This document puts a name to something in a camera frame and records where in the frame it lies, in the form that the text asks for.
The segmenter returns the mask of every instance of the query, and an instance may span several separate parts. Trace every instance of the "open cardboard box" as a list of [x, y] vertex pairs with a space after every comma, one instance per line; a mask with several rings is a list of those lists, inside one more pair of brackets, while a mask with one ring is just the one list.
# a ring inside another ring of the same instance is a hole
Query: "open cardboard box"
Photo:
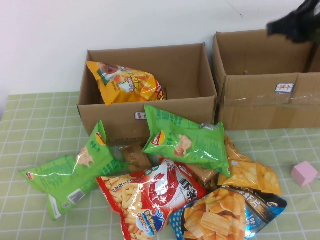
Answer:
[[88, 134], [102, 120], [110, 145], [146, 141], [149, 127], [144, 105], [168, 111], [196, 123], [211, 123], [217, 92], [204, 43], [87, 52], [87, 61], [113, 64], [154, 75], [166, 89], [167, 100], [114, 103], [106, 106], [97, 81], [85, 66], [78, 110]]
[[320, 52], [313, 53], [312, 43], [268, 37], [264, 30], [218, 32], [212, 56], [217, 121], [226, 130], [320, 127]]

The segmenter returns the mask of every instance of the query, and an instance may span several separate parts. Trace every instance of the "black object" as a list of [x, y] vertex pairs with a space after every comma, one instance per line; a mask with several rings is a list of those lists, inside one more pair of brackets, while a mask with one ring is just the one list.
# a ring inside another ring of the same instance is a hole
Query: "black object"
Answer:
[[268, 35], [285, 35], [294, 43], [320, 42], [320, 0], [305, 0], [289, 15], [266, 25]]

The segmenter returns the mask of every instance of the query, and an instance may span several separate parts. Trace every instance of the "pink cube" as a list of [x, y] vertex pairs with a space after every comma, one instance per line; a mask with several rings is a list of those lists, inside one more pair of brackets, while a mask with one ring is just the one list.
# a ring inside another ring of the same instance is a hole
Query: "pink cube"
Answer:
[[308, 161], [294, 166], [291, 172], [291, 177], [301, 187], [311, 183], [317, 175], [318, 171]]

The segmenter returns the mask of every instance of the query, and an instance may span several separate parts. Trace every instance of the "table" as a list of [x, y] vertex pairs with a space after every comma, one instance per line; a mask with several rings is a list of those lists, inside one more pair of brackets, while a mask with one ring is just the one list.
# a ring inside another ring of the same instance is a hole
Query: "table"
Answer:
[[[94, 190], [68, 214], [52, 221], [45, 194], [18, 170], [77, 155], [88, 135], [77, 110], [78, 92], [11, 95], [0, 122], [0, 240], [120, 240], [120, 217]], [[272, 167], [288, 207], [257, 240], [318, 240], [320, 180], [299, 187], [290, 177], [305, 160], [320, 172], [320, 128], [227, 132], [245, 155]], [[117, 148], [112, 148], [122, 158]], [[157, 240], [174, 240], [170, 226]]]

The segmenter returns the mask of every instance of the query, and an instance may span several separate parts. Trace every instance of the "blue snack bag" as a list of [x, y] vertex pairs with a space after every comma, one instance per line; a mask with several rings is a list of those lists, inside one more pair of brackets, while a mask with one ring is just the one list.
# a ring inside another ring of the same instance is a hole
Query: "blue snack bag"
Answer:
[[247, 240], [287, 207], [277, 195], [222, 186], [173, 213], [169, 222], [177, 240]]

